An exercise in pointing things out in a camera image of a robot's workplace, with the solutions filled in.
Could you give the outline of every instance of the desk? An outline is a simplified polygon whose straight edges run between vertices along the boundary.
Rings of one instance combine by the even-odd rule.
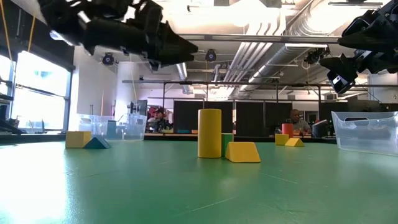
[[[398,157],[256,143],[259,164],[197,142],[0,147],[3,223],[397,223]]]

